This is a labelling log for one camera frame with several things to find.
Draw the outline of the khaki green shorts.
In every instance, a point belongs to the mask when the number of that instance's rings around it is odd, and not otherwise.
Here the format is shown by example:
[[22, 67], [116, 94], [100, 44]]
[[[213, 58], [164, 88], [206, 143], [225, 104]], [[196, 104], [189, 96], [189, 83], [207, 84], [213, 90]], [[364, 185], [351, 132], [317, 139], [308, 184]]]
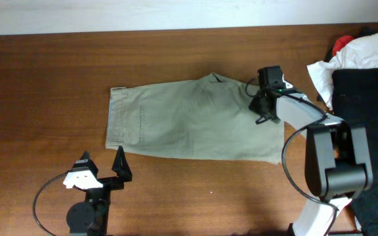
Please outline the khaki green shorts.
[[249, 110], [257, 85], [211, 73], [110, 91], [105, 146], [163, 158], [278, 164], [284, 124]]

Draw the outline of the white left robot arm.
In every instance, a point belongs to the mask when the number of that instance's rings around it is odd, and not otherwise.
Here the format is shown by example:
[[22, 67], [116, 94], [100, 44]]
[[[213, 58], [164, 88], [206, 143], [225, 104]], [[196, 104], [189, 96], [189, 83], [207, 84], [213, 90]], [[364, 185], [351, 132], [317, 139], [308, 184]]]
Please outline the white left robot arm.
[[133, 179], [121, 146], [117, 149], [112, 171], [115, 176], [98, 178], [98, 168], [85, 151], [67, 173], [63, 181], [66, 188], [85, 193], [85, 200], [71, 206], [66, 215], [70, 235], [107, 234], [111, 192], [124, 189], [124, 183]]

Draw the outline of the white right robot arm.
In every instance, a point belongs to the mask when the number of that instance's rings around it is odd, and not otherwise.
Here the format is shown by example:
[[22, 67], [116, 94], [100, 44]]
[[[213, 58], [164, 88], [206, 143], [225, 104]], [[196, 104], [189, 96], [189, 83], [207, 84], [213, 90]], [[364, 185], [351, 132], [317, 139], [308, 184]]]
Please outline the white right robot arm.
[[[340, 212], [373, 183], [366, 128], [320, 109], [295, 88], [262, 88], [249, 105], [259, 122], [283, 121], [295, 128], [281, 161], [290, 184], [306, 198], [288, 235], [329, 235]], [[304, 177], [308, 191], [293, 180], [287, 150], [298, 135], [306, 140]]]

